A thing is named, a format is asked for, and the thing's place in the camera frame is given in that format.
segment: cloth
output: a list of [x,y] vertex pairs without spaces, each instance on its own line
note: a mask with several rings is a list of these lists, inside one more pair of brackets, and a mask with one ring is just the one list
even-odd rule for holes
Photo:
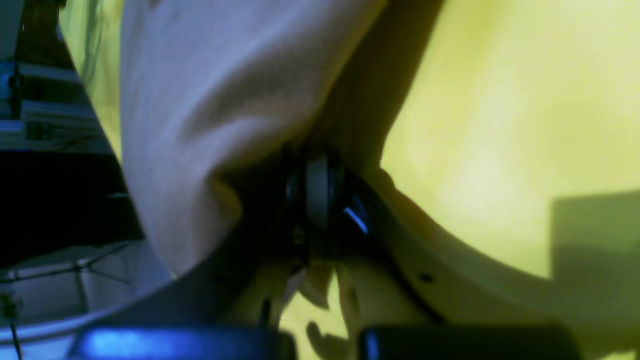
[[128,1],[124,174],[177,275],[239,221],[227,178],[300,141],[382,0]]

